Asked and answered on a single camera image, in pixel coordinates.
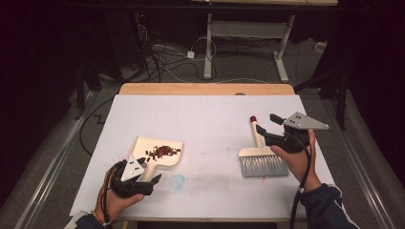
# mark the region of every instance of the white paper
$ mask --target white paper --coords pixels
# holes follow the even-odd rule
[[[298,181],[287,177],[242,177],[238,153],[255,147],[250,117],[269,133],[284,128],[269,114],[305,114],[298,95],[117,95],[96,145],[71,215],[91,211],[105,173],[127,158],[137,136],[183,142],[174,167],[158,168],[150,197],[125,210],[124,219],[289,219]],[[333,183],[316,145],[316,171]],[[299,206],[297,218],[304,218]]]

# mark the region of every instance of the brush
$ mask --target brush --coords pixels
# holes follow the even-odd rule
[[[256,116],[250,118],[256,148],[244,148],[239,152],[244,177],[278,177],[288,175],[286,163],[276,156],[269,147],[263,146],[256,131]]]

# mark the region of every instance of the sleeve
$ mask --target sleeve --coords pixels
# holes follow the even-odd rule
[[[322,184],[303,194],[300,201],[307,211],[309,229],[359,229],[343,208],[342,192],[335,185]]]
[[[79,212],[66,224],[65,229],[105,229],[92,214]]]

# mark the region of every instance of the person's left hand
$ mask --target person's left hand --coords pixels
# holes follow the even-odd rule
[[[111,180],[108,181],[109,189],[105,195],[107,195],[107,214],[110,216],[110,221],[114,221],[119,217],[119,215],[122,213],[123,210],[143,200],[144,195],[135,194],[130,198],[120,198],[119,196],[117,196],[116,193],[114,193],[112,189],[110,189],[110,182]],[[96,208],[94,210],[96,216],[98,217],[99,220],[101,220],[102,223],[105,222],[104,214],[101,209],[101,201],[103,194],[104,194],[104,185],[100,188],[100,191],[98,192]]]

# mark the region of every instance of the cable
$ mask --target cable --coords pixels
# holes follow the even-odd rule
[[[303,150],[305,151],[307,160],[308,160],[307,169],[304,173],[303,179],[300,180],[300,185],[298,186],[297,193],[295,194],[294,201],[292,203],[291,217],[289,220],[289,229],[293,229],[294,223],[295,223],[295,215],[296,215],[297,207],[298,207],[298,202],[300,200],[301,194],[304,192],[304,186],[305,186],[305,183],[307,182],[307,178],[309,175],[311,156],[312,156],[312,146],[309,144],[309,146],[310,146],[310,152],[309,152],[307,150],[307,147],[303,144],[303,142],[297,136],[295,136],[295,135],[289,135],[289,136],[292,136],[303,147]]]
[[[167,47],[166,45],[157,45],[157,44],[155,44],[154,46],[161,46],[161,47],[164,47],[164,49],[161,50],[161,51],[158,51],[158,53],[155,53],[155,52],[157,52],[157,51],[152,51],[152,53],[155,53],[155,55],[157,55],[158,57],[164,58],[165,61],[164,61],[164,62],[159,62],[159,65],[157,65],[155,69],[148,68],[148,71],[149,71],[149,70],[154,70],[154,71],[158,71],[158,72],[159,72],[160,70],[167,71],[168,73],[170,73],[174,78],[176,78],[176,79],[179,80],[180,82],[187,82],[187,81],[184,81],[184,80],[181,80],[181,79],[177,78],[171,71],[174,70],[174,69],[176,69],[176,68],[178,68],[178,67],[180,67],[180,66],[192,65],[192,66],[194,66],[194,68],[195,68],[195,70],[196,70],[196,76],[197,76],[197,78],[199,78],[200,80],[202,80],[202,81],[211,81],[211,80],[215,79],[215,77],[216,77],[216,75],[217,75],[217,68],[216,68],[216,66],[212,63],[211,59],[210,59],[208,56],[207,56],[207,59],[208,59],[208,61],[211,62],[211,65],[213,66],[213,69],[214,69],[214,72],[215,72],[215,76],[207,79],[207,78],[202,78],[202,77],[199,76],[198,67],[197,67],[197,65],[194,64],[194,63],[181,63],[181,64],[179,64],[179,65],[177,65],[177,66],[175,66],[175,67],[173,67],[173,68],[170,68],[170,69],[166,68],[166,66],[168,66],[168,65],[173,65],[173,64],[175,64],[175,63],[180,63],[180,62],[186,61],[186,60],[204,61],[204,59],[198,59],[198,60],[196,60],[196,59],[190,59],[190,58],[183,58],[183,59],[180,59],[180,60],[171,62],[171,63],[167,63],[167,60],[165,59],[165,57],[162,56],[162,55],[159,54],[159,53],[164,53],[163,51],[164,51],[165,49],[172,49],[172,50],[176,51],[178,54],[181,54],[181,55],[182,55],[182,53],[179,52],[178,50],[174,49],[174,48]],[[156,60],[147,60],[147,62],[149,62],[149,63],[150,63],[150,62],[155,62],[155,63],[156,63],[157,61],[156,61]]]
[[[101,198],[100,198],[101,211],[102,211],[102,213],[104,215],[103,226],[106,227],[107,229],[114,229],[113,225],[111,224],[110,216],[108,215],[108,212],[107,212],[107,195],[108,195],[107,192],[108,192],[108,190],[111,189],[111,187],[109,187],[110,186],[111,176],[116,171],[116,168],[119,167],[120,163],[122,163],[122,161],[119,162],[119,163],[116,163],[113,167],[111,167],[108,170],[107,175],[104,178],[104,185],[103,185],[104,189],[103,189],[103,193],[102,193]]]
[[[79,132],[78,132],[78,139],[79,139],[79,141],[80,141],[81,148],[83,148],[83,150],[84,150],[84,151],[86,152],[86,154],[89,155],[89,156],[92,156],[93,153],[91,153],[91,152],[86,148],[86,146],[84,145],[83,138],[82,138],[82,133],[83,133],[84,126],[86,125],[87,121],[89,121],[90,117],[92,117],[98,109],[100,109],[102,106],[104,106],[105,104],[107,104],[108,102],[113,101],[113,100],[114,100],[113,98],[110,98],[110,99],[104,101],[103,103],[101,103],[100,105],[98,105],[98,106],[86,117],[86,119],[85,119],[84,122],[83,122],[83,125],[80,127],[80,130],[79,130]]]
[[[309,2],[308,0],[305,0],[308,4],[310,4],[312,7],[313,7],[313,5],[312,5],[312,3],[311,2]]]
[[[146,40],[148,39],[148,30],[144,27],[144,26],[142,26],[141,24],[137,24],[137,26],[138,27],[141,27],[142,28],[142,35],[141,35],[141,37],[140,37],[140,40],[142,40],[143,39],[143,35],[145,35],[144,37],[144,41],[143,41],[143,45],[140,47],[141,49],[146,45]]]
[[[258,40],[242,39],[242,40],[238,41],[236,39],[236,37],[231,37],[230,39],[225,39],[223,37],[218,37],[218,36],[215,36],[215,38],[224,40],[226,42],[232,42],[232,44],[235,45],[235,47],[220,46],[220,45],[218,45],[218,42],[216,41],[218,50],[220,50],[220,49],[235,49],[234,53],[232,53],[232,54],[218,55],[219,57],[222,57],[222,58],[228,58],[228,57],[231,57],[233,55],[236,55],[236,54],[239,53],[239,51],[250,50],[250,49],[254,49],[254,48],[262,48],[271,40],[271,39],[263,38],[263,39],[259,40],[259,43],[257,45],[250,45],[250,44],[246,44],[246,42],[257,42]]]
[[[160,71],[163,70],[162,66],[164,67],[164,65],[166,64],[165,62],[167,62],[166,58],[159,54],[154,55],[154,53],[151,52],[151,54],[149,54],[149,59],[147,60],[147,62],[148,62],[148,68],[147,68],[148,78],[146,78],[143,81],[155,82],[154,80],[156,78],[158,78],[159,82],[161,82],[161,72]],[[149,63],[154,63],[156,67],[150,68]],[[158,72],[158,75],[152,77],[152,75],[155,72]]]
[[[214,45],[214,54],[211,55],[211,58],[214,57],[215,54],[217,53],[217,46],[215,45],[214,41],[212,41],[211,39],[208,39],[207,37],[202,36],[202,37],[198,38],[198,39],[196,40],[196,42],[194,42],[194,44],[197,44],[197,42],[199,42],[199,41],[201,41],[201,40],[203,40],[203,39],[210,41],[210,42]]]
[[[185,54],[181,53],[180,51],[178,51],[178,50],[176,50],[176,49],[174,49],[174,48],[168,47],[168,46],[166,46],[166,45],[164,45],[164,46],[163,46],[163,45],[152,45],[152,48],[153,48],[154,46],[164,47],[164,49],[163,49],[162,51],[160,51],[160,52],[163,52],[163,51],[165,51],[166,49],[176,51],[175,53],[164,52],[165,54],[176,54],[176,55],[185,56]]]
[[[261,82],[264,84],[268,84],[267,82],[265,82],[263,80],[252,79],[252,78],[234,78],[234,79],[228,79],[228,80],[219,81],[219,82],[215,82],[215,83],[226,83],[226,82],[232,82],[232,81],[238,81],[238,80],[250,80],[250,81],[254,81],[254,82]]]

